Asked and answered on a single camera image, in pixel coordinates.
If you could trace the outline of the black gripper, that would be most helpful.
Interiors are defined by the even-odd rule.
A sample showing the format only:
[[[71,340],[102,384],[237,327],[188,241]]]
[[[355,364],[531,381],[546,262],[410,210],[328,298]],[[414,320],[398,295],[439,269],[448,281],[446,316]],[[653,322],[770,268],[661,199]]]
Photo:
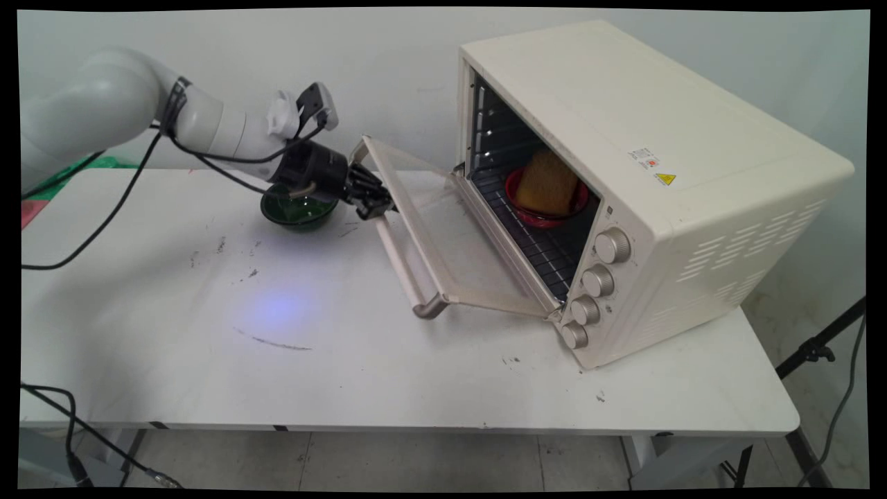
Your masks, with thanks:
[[[396,203],[387,196],[383,181],[364,166],[350,166],[346,156],[314,141],[305,141],[285,152],[276,169],[275,182],[289,191],[302,191],[309,186],[310,193],[320,202],[345,201],[346,177],[348,195],[361,220],[397,212]]]

